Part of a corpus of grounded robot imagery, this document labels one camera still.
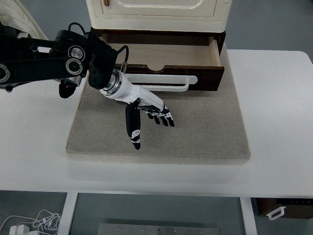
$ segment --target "metal ring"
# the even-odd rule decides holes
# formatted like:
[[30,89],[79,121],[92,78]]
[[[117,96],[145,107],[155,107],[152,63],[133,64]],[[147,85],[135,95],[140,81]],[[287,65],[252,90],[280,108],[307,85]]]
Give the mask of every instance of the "metal ring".
[[[76,62],[78,65],[79,65],[79,70],[78,71],[72,71],[70,68],[69,68],[69,64],[71,62]],[[82,71],[83,71],[83,66],[82,66],[82,62],[80,62],[79,59],[76,59],[76,58],[70,58],[67,60],[66,64],[65,64],[65,67],[67,69],[67,71],[70,73],[70,74],[73,74],[73,75],[79,75]]]
[[11,73],[8,70],[8,68],[5,65],[3,65],[3,64],[0,64],[0,69],[3,69],[4,72],[5,72],[5,76],[3,78],[0,78],[0,83],[2,83],[2,82],[5,82],[5,81],[7,81],[9,79]]
[[117,70],[114,69],[111,75],[110,82],[102,90],[104,91],[106,96],[112,96],[119,90],[120,87],[121,87],[121,84],[120,84],[119,73]]
[[68,49],[68,56],[75,57],[83,61],[85,59],[85,52],[80,46],[71,46]]

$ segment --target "wooden drawer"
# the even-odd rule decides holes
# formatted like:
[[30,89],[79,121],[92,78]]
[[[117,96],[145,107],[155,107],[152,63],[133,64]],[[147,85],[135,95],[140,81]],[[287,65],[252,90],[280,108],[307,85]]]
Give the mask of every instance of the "wooden drawer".
[[[189,90],[216,91],[224,73],[219,54],[225,33],[97,30],[114,49],[128,45],[127,72],[132,74],[195,75],[198,82]],[[122,53],[116,64],[120,69]]]
[[279,198],[257,198],[258,212],[260,216],[266,216],[273,210],[284,206],[285,218],[313,218],[313,199],[279,199]]

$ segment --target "gray mat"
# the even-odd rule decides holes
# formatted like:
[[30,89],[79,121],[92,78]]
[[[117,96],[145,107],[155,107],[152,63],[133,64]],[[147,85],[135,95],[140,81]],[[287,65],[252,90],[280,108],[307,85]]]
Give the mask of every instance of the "gray mat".
[[85,86],[67,141],[70,158],[154,164],[242,164],[250,158],[245,127],[226,47],[225,72],[217,92],[156,93],[175,127],[156,125],[141,112],[141,149],[125,124],[125,106]]

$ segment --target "drawer handle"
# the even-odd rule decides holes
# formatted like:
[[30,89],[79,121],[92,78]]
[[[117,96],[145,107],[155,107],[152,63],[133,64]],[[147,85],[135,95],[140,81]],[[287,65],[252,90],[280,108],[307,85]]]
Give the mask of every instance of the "drawer handle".
[[273,210],[272,212],[268,213],[266,216],[268,216],[269,220],[275,220],[281,216],[283,216],[285,214],[285,209],[286,207],[279,207],[275,210]]
[[193,75],[126,74],[126,76],[131,83],[140,84],[149,91],[160,92],[184,92],[188,90],[190,84],[196,84],[198,81]]

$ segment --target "open drawer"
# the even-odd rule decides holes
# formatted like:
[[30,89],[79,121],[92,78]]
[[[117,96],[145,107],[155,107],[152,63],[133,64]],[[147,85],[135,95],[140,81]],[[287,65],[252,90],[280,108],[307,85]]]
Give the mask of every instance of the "open drawer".
[[[135,30],[95,30],[99,37],[118,50],[128,45],[127,73],[194,75],[189,90],[216,91],[224,73],[220,52],[225,33],[188,33]],[[120,69],[125,54],[117,59]]]

